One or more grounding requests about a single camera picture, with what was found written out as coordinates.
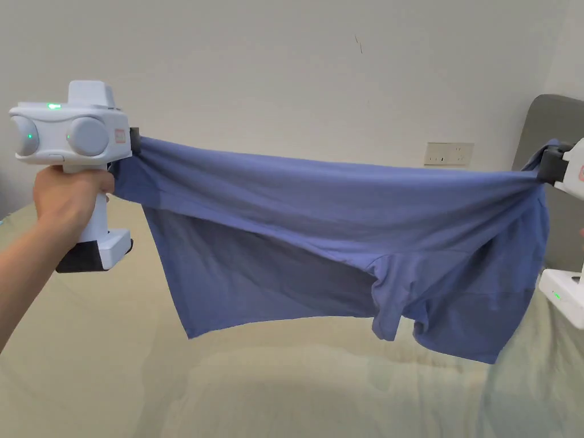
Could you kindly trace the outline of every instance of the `upholstered headboard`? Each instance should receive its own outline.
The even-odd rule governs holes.
[[[521,170],[529,157],[552,138],[569,143],[584,138],[584,102],[557,95],[538,96],[527,113],[513,170]],[[551,186],[545,191],[551,219],[546,264],[579,272],[584,259],[584,239],[579,236],[584,228],[584,201]]]

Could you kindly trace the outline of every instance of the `red label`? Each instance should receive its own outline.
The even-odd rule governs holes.
[[[123,129],[116,129],[116,143],[126,142],[126,131]]]

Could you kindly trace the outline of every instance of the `blue shirt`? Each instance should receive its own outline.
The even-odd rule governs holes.
[[[493,363],[543,264],[549,220],[525,172],[308,161],[142,138],[116,162],[116,195],[142,204],[192,338],[248,322],[374,317]],[[140,243],[136,242],[135,251]]]

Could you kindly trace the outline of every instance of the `electrical outlet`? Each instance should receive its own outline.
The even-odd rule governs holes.
[[[448,165],[467,167],[471,163],[473,148],[474,143],[451,143]]]
[[[447,166],[449,149],[447,143],[428,143],[426,148],[425,166]]]
[[[424,165],[467,167],[473,148],[473,143],[428,143]]]

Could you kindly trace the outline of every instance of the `bedsheet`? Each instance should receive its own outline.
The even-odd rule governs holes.
[[[187,340],[142,210],[107,273],[54,274],[0,355],[2,437],[578,437],[584,332],[539,292],[494,366],[431,352],[402,319],[262,322]],[[0,248],[35,221],[0,225]]]

